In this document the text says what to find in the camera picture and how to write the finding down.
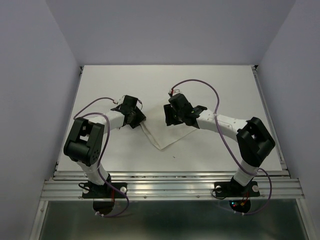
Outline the white cloth napkin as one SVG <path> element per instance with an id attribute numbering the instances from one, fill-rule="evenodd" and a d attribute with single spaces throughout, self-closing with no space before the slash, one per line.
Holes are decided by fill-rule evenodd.
<path id="1" fill-rule="evenodd" d="M 165 149 L 197 130 L 185 124 L 167 126 L 164 112 L 164 105 L 166 104 L 168 104 L 166 100 L 162 100 L 148 109 L 144 113 L 146 120 L 140 124 L 144 134 L 158 150 Z"/>

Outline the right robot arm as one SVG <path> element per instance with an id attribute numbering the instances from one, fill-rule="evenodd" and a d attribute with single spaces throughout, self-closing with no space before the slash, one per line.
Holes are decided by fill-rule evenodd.
<path id="1" fill-rule="evenodd" d="M 217 198 L 260 195 L 253 190 L 255 184 L 252 179 L 276 143 L 259 118 L 237 119 L 217 114 L 205 106 L 192 106 L 182 93 L 171 96 L 163 109 L 167 126 L 185 124 L 218 133 L 222 140 L 230 138 L 238 144 L 242 160 L 229 182 L 218 183 Z"/>

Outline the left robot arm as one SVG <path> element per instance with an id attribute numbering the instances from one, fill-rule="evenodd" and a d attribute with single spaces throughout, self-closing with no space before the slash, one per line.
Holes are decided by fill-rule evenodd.
<path id="1" fill-rule="evenodd" d="M 99 100 L 111 100 L 116 107 L 107 113 L 91 112 L 81 115 Z M 111 176 L 103 168 L 101 159 L 111 130 L 126 125 L 134 129 L 146 120 L 146 116 L 137 106 L 141 103 L 138 98 L 130 95 L 124 95 L 119 101 L 100 97 L 74 115 L 63 153 L 77 163 L 88 178 L 87 182 L 79 184 L 84 199 L 110 198 L 115 194 L 111 186 Z"/>

